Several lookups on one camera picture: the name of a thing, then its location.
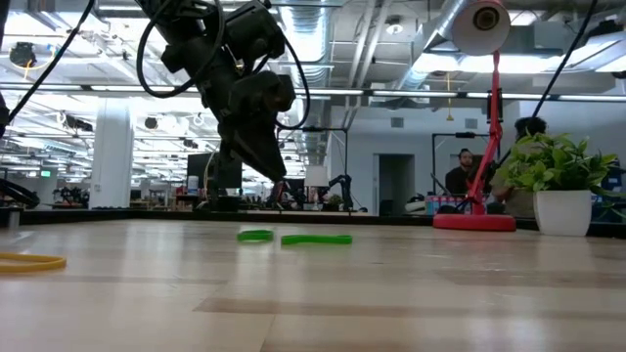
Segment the man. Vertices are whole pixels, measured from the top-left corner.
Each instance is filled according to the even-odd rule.
[[[459,167],[446,174],[446,188],[453,195],[464,195],[468,192],[468,175],[473,163],[473,154],[467,148],[459,153]]]
[[[517,131],[516,139],[529,134],[534,136],[537,133],[546,133],[548,124],[540,117],[525,117],[515,122],[515,130]],[[532,154],[537,150],[537,145],[528,143],[519,146],[518,149],[523,154]],[[510,162],[505,161],[501,167],[509,167]],[[533,208],[533,194],[524,190],[516,190],[505,184],[505,180],[496,174],[491,180],[491,194],[498,202],[504,202],[507,207],[507,213],[514,217],[535,217]]]

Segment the ceiling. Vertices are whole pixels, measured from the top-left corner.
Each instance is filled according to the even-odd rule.
[[[65,41],[67,31],[77,22],[79,12],[82,11],[75,1],[57,0],[57,8],[50,12],[26,12],[25,1],[13,1],[12,13],[6,25],[6,34],[0,52],[0,82],[34,82],[42,69],[29,69],[15,66],[9,59],[9,51],[18,42],[34,44],[37,55],[37,64],[45,65],[52,55],[51,48],[58,48]],[[241,1],[222,1],[227,10],[241,5]],[[510,9],[514,25],[529,26],[539,22],[548,22],[560,27],[576,26],[579,17],[589,6],[590,1],[505,1]],[[373,10],[373,20],[365,25],[368,0],[327,0],[296,1],[278,0],[274,4],[278,11],[277,20],[283,22],[287,5],[292,9],[302,8],[303,5],[315,7],[323,6],[329,16],[328,42],[321,43],[327,48],[327,54],[316,63],[308,63],[305,67],[313,69],[321,67],[327,74],[322,86],[346,88],[349,86],[350,71],[355,58],[359,36],[362,32],[367,35],[366,43],[375,40],[376,28],[379,21],[398,17],[402,31],[396,34],[380,32],[370,60],[365,61],[369,44],[364,47],[358,66],[357,76],[363,74],[363,87],[372,84],[392,84],[398,81],[414,65],[419,53],[416,51],[418,29],[429,22],[436,21],[443,4],[442,0],[431,1],[391,1],[386,17],[379,19],[383,11],[384,2],[376,1]],[[597,13],[619,14],[624,7],[622,0],[601,1]],[[137,85],[136,51],[139,37],[148,20],[137,11],[132,0],[101,0],[99,9],[94,11],[89,21],[82,27],[79,36],[76,36],[64,57],[55,67],[46,83],[63,83],[87,86]],[[286,26],[297,26],[298,23]],[[296,52],[306,57],[311,50],[311,42],[306,40],[294,41]],[[154,31],[149,39],[144,60],[145,74],[152,85],[177,85],[187,80],[183,71],[170,73],[160,62],[159,57],[164,49],[165,41]],[[626,40],[614,43],[606,55],[611,54],[609,60],[617,59],[626,54]],[[555,68],[559,56],[552,58],[546,66],[546,73],[534,74],[503,74],[502,85],[508,92],[539,93],[542,92],[551,77],[551,67]],[[556,93],[595,93],[601,94],[614,86],[614,79],[608,72],[595,72],[597,66],[589,69],[576,69],[564,74],[555,86]],[[288,57],[271,61],[269,68],[275,71],[293,71],[291,59]],[[484,92],[489,89],[491,75],[489,73],[468,72],[454,70],[448,73],[426,73],[424,85],[421,89],[430,90],[463,90]],[[21,96],[21,91],[4,91],[7,105],[13,107]],[[93,154],[93,133],[73,131],[64,127],[62,121],[65,116],[79,118],[97,128],[96,117],[99,99],[98,94],[57,93],[39,94],[33,96],[24,108],[2,142],[2,164],[12,169],[32,167],[32,165],[58,165],[62,170],[62,177],[78,180],[88,178],[91,169],[91,154]],[[181,180],[185,175],[186,159],[189,153],[216,151],[219,148],[217,123],[209,110],[202,107],[197,97],[172,98],[156,100],[149,97],[129,98],[131,111],[137,117],[137,131],[135,141],[135,163],[133,172],[135,180],[141,178],[162,178],[167,180]],[[359,107],[366,106],[368,100],[362,100]],[[332,105],[321,114],[332,114],[329,122],[320,117],[313,121],[316,124],[335,126],[341,124],[344,99],[331,98],[322,104]],[[482,101],[455,101],[456,108],[479,108]],[[448,102],[445,99],[432,99],[425,105],[417,108],[428,108],[429,111],[443,111],[447,115]],[[368,107],[354,123],[354,132],[367,131],[368,126],[377,128],[372,122],[378,116],[389,118],[385,109]],[[297,111],[281,114],[280,118],[294,122],[298,119]],[[158,129],[145,127],[145,119],[154,117],[159,120]],[[190,149],[183,145],[181,140],[172,137],[185,136],[197,143],[197,149]],[[289,134],[281,133],[285,142],[284,156],[291,160],[287,163],[291,177],[303,176],[303,165],[314,157],[323,154],[326,139],[303,135],[301,132]],[[247,168],[245,176],[257,182],[266,181],[258,173]]]

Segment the green leaves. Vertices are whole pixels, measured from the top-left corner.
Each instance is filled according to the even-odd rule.
[[[606,177],[615,154],[587,155],[589,141],[574,143],[566,134],[536,134],[521,138],[512,150],[506,171],[499,174],[506,184],[529,192],[545,190],[591,190],[603,195],[598,185]]]

